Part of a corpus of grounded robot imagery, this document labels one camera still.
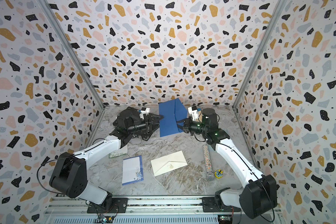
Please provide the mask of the cream envelope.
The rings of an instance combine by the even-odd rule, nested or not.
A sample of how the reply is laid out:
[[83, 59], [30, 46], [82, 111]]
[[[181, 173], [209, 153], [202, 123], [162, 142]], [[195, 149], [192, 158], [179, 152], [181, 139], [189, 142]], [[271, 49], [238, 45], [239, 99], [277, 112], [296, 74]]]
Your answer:
[[151, 161], [154, 176], [159, 176], [173, 170], [187, 166], [182, 151], [178, 151]]

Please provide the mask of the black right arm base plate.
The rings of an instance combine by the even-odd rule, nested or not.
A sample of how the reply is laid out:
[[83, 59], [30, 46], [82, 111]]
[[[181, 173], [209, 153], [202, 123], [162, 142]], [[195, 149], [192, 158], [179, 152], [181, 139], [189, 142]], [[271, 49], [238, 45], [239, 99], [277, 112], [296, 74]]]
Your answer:
[[202, 207], [204, 212], [240, 212], [241, 209], [231, 206], [224, 205], [218, 196], [214, 197], [203, 197]]

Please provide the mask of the white letter paper green border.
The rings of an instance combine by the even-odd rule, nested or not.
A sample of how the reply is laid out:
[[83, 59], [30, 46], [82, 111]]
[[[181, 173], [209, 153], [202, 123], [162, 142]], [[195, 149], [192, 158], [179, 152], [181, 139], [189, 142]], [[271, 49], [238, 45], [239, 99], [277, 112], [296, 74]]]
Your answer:
[[109, 154], [109, 158], [112, 159], [112, 158], [120, 157], [120, 156], [126, 155], [127, 152], [128, 152], [128, 145], [125, 145], [123, 148], [120, 148], [114, 152], [111, 152]]

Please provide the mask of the white letter paper blue border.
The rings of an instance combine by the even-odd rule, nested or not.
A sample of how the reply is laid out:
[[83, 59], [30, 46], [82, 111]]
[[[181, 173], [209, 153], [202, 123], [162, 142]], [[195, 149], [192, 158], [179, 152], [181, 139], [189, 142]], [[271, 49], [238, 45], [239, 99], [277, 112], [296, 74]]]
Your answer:
[[143, 180], [142, 156], [124, 159], [122, 166], [122, 185], [137, 183]]

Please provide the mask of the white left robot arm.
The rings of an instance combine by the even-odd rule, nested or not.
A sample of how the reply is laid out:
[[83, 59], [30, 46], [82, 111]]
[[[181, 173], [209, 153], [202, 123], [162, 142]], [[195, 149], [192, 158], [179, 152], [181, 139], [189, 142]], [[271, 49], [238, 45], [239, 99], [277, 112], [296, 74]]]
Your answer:
[[80, 198], [110, 209], [112, 194], [88, 181], [88, 169], [110, 153], [124, 148], [132, 138], [149, 140], [162, 119], [162, 115], [152, 114], [148, 108], [123, 110], [113, 122], [114, 130], [102, 141], [76, 153], [65, 152], [59, 156], [49, 181], [50, 187], [70, 198]]

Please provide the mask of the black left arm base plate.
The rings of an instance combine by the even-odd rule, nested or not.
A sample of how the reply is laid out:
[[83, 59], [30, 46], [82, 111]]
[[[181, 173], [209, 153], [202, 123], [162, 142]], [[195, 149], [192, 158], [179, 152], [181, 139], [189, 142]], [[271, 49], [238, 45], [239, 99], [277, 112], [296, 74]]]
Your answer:
[[126, 197], [110, 197], [102, 204], [90, 203], [87, 209], [88, 214], [98, 213], [125, 213], [128, 205]]

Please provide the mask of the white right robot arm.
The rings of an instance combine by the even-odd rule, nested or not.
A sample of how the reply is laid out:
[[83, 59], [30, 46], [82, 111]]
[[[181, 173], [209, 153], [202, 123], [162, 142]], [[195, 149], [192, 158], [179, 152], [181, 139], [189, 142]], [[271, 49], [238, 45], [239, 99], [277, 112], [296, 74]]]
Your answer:
[[185, 133], [200, 134], [204, 141], [220, 154], [237, 175], [242, 189], [225, 188], [216, 192], [214, 204], [222, 211], [225, 207], [240, 208], [254, 219], [273, 211], [277, 206], [277, 183], [273, 176], [264, 175], [238, 150], [229, 134], [219, 127], [220, 117], [212, 108], [188, 108], [189, 117], [177, 122]]

